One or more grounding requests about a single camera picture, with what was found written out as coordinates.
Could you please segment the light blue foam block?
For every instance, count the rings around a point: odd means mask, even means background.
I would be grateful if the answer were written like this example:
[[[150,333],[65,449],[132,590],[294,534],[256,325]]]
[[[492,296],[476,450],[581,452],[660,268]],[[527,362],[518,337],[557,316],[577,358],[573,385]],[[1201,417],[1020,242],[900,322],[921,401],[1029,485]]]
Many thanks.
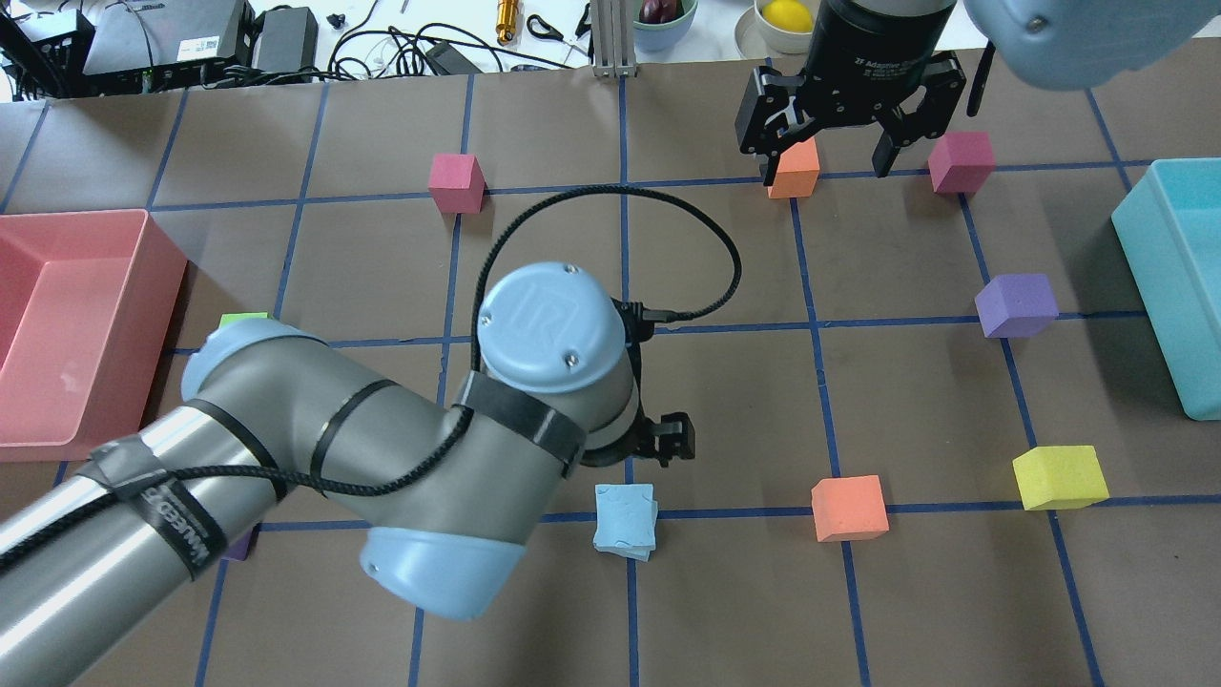
[[[650,517],[651,500],[654,500],[653,484],[593,487],[593,502],[596,502],[593,550],[629,558],[625,555],[624,545],[630,542],[632,530],[640,519]]]
[[[650,556],[657,549],[657,517],[658,503],[650,502],[650,517],[640,519],[636,523],[630,542],[624,545],[625,555],[639,561],[650,561]]]

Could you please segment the orange foam block left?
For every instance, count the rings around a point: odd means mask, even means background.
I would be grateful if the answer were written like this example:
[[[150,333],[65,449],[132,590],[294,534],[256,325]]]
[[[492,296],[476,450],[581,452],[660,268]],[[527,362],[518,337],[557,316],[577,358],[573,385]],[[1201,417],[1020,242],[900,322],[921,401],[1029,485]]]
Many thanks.
[[[781,153],[775,183],[767,187],[770,199],[808,198],[821,176],[821,156],[814,138]]]

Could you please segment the orange foam block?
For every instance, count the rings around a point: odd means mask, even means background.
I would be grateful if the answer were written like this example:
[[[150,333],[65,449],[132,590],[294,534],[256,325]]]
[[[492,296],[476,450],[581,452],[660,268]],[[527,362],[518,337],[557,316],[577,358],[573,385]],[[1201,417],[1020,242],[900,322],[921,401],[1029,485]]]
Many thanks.
[[[821,176],[821,156],[814,138],[781,153],[775,183],[767,187],[770,199],[808,198]]]
[[[877,475],[819,480],[811,488],[811,508],[819,543],[872,541],[890,531]]]

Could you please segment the pink foam block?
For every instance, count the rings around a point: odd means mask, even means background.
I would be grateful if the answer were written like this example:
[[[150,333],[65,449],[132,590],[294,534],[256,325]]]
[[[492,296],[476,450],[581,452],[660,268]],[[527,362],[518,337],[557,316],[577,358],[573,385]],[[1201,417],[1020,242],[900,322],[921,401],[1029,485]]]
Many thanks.
[[[486,181],[474,154],[438,153],[432,157],[429,192],[440,214],[480,214]]]
[[[980,192],[996,170],[993,140],[988,132],[946,132],[927,157],[930,184],[938,195]]]

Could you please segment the cream cup with lemon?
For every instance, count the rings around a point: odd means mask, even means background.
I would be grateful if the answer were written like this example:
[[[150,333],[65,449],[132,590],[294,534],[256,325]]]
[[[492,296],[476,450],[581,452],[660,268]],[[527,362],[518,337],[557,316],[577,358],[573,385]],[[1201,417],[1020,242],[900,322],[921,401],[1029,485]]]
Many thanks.
[[[810,52],[819,1],[755,1],[737,17],[735,44],[744,59]]]

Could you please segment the light blue bowl with fruit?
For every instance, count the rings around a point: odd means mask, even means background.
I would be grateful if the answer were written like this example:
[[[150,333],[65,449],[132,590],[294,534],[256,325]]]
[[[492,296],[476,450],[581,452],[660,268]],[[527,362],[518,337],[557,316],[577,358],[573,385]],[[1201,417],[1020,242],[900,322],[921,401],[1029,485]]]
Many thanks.
[[[675,48],[690,31],[698,1],[635,1],[630,17],[635,48],[661,52]]]

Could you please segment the purple foam block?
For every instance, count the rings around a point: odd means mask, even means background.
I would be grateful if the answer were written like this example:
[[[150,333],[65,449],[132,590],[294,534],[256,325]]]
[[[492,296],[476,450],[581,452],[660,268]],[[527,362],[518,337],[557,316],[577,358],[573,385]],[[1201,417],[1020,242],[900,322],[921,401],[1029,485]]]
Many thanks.
[[[244,534],[241,534],[239,539],[237,539],[233,544],[231,544],[227,552],[223,552],[222,560],[230,563],[241,563],[248,560],[250,552],[253,552],[253,548],[256,545],[259,530],[260,527],[256,525],[253,528],[245,531]]]
[[[1060,316],[1046,275],[998,275],[974,297],[988,339],[1033,338]]]

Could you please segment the black scissors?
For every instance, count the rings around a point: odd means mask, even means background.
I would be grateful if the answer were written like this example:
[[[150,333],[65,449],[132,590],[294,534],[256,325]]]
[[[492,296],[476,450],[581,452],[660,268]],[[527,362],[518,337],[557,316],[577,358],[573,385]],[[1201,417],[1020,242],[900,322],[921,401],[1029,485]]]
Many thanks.
[[[525,28],[527,28],[527,34],[541,41],[556,41],[567,45],[571,51],[586,52],[586,45],[582,43],[582,38],[591,31],[591,20],[587,16],[580,18],[580,21],[574,26],[571,35],[558,31],[558,27],[547,22],[545,17],[540,13],[529,13],[527,21],[525,21]]]

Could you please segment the yellow foam block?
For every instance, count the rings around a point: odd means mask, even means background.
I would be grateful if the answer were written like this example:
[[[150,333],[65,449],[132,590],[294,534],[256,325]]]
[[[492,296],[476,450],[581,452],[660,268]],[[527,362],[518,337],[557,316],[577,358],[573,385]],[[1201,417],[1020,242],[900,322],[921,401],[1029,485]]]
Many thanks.
[[[1035,447],[1011,466],[1024,511],[1074,510],[1111,497],[1095,447]]]

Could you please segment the purple foam block near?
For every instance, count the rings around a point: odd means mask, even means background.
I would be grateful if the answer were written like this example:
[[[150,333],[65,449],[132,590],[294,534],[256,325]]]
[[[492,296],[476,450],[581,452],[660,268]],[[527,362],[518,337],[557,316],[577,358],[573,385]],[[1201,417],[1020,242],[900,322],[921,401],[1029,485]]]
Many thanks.
[[[256,545],[259,530],[260,527],[256,525],[253,528],[245,531],[244,534],[241,534],[239,539],[237,539],[233,544],[231,544],[227,552],[223,552],[222,560],[230,563],[241,563],[248,560],[250,552],[253,552],[253,548]]]

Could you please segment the green foam block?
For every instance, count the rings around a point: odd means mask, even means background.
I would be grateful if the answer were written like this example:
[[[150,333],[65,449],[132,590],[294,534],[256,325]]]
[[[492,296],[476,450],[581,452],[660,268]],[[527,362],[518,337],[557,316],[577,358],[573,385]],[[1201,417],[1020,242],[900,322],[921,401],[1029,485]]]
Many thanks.
[[[222,314],[219,318],[219,329],[225,329],[230,325],[236,325],[245,321],[263,321],[263,318],[271,318],[267,312],[237,312],[237,314]]]

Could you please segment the black power adapter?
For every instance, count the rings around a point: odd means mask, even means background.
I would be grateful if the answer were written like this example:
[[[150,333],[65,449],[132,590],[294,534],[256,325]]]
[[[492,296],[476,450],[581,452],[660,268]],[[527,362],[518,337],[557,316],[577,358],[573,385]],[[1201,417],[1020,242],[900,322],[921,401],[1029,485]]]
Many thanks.
[[[300,73],[317,61],[317,17],[305,6],[280,6],[256,18],[250,66],[259,73]]]

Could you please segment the pink plastic tray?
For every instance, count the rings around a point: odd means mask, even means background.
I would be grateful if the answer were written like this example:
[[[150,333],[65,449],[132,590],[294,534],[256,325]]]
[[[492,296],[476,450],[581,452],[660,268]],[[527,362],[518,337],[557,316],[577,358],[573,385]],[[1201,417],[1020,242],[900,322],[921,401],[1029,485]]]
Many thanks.
[[[136,433],[184,271],[144,210],[2,217],[2,462],[79,461]]]

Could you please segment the black computer box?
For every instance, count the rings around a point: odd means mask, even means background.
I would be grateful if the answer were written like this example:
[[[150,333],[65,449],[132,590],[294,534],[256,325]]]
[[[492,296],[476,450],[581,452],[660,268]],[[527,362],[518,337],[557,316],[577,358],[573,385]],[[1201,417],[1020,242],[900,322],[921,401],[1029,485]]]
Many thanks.
[[[114,1],[96,17],[83,74],[96,83],[212,78],[249,62],[254,20],[248,1]]]

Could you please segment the aluminium frame post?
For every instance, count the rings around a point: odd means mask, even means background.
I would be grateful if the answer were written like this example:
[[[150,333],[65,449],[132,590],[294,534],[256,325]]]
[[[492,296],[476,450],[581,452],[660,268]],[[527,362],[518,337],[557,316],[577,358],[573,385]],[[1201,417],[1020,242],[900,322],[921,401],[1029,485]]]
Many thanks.
[[[589,1],[591,18],[593,77],[620,79],[635,77],[635,2],[618,0]]]

